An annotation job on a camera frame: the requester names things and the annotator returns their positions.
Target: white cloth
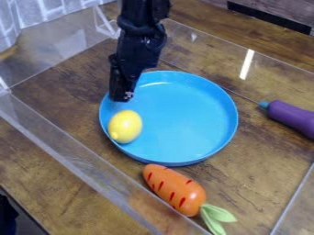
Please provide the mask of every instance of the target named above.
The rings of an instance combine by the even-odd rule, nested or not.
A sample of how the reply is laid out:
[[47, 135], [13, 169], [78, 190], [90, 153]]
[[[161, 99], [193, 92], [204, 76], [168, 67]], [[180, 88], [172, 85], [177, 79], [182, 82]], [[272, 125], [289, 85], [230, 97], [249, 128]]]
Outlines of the white cloth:
[[23, 28], [114, 0], [0, 0], [0, 52], [10, 48]]

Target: toy carrot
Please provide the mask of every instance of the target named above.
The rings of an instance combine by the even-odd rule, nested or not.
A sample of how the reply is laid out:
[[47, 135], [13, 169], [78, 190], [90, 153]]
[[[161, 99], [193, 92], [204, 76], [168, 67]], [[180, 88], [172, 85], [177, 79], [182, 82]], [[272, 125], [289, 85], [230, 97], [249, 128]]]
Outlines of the toy carrot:
[[220, 222], [236, 222], [237, 218], [224, 208], [205, 204], [206, 193], [202, 186], [170, 168], [149, 164], [142, 175], [158, 196], [188, 217], [200, 214], [216, 235], [226, 234]]

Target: lemon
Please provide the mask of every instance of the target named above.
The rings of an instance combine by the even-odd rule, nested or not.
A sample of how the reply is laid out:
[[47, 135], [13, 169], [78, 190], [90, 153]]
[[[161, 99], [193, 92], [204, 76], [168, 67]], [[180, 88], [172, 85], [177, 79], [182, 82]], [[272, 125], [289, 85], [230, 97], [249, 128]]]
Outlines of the lemon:
[[120, 143], [130, 143], [142, 133], [142, 117], [133, 110], [118, 112], [109, 124], [112, 138]]

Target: blue plate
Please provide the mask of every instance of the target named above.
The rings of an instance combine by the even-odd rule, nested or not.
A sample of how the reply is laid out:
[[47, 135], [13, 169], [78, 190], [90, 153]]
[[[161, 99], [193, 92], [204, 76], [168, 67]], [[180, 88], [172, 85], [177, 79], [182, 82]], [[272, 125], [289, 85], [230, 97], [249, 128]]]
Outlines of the blue plate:
[[128, 103], [114, 102], [106, 95], [100, 118], [109, 137], [110, 119], [125, 109], [142, 116], [142, 134], [129, 144], [112, 140], [141, 162], [166, 166], [201, 162], [228, 145], [237, 131], [232, 97], [217, 84], [190, 73], [144, 73]]

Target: wooden table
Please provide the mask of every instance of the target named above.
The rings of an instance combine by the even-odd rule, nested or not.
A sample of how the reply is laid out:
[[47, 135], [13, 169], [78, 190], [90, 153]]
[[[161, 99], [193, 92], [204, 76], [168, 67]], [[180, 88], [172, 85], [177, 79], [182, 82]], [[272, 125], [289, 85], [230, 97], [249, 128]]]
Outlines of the wooden table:
[[[314, 72], [312, 37], [201, 1], [173, 0], [173, 5], [174, 20]], [[105, 7], [114, 14], [116, 4]], [[17, 85], [13, 92], [144, 184], [144, 164], [116, 149], [98, 124], [100, 102], [109, 90], [108, 57], [114, 49], [116, 41], [104, 41]], [[232, 66], [238, 55], [233, 57], [233, 51], [226, 49], [217, 60], [224, 62], [226, 56], [230, 60], [224, 65]], [[196, 60], [196, 65], [186, 67], [194, 73], [213, 57]], [[221, 64], [205, 66], [213, 70], [201, 73], [253, 99], [267, 95], [314, 110], [313, 76], [299, 80], [291, 70], [283, 71], [281, 63], [272, 61], [264, 65], [255, 81], [245, 84], [233, 79], [232, 71], [220, 75]], [[176, 69], [166, 62], [158, 68]], [[209, 202], [237, 216], [240, 221], [226, 225], [230, 234], [269, 234], [313, 162], [313, 141], [268, 119], [246, 99], [234, 94], [232, 97], [240, 111], [240, 129], [232, 143], [213, 158], [178, 171], [202, 183]], [[0, 184], [51, 234], [150, 233], [3, 119], [0, 125]]]

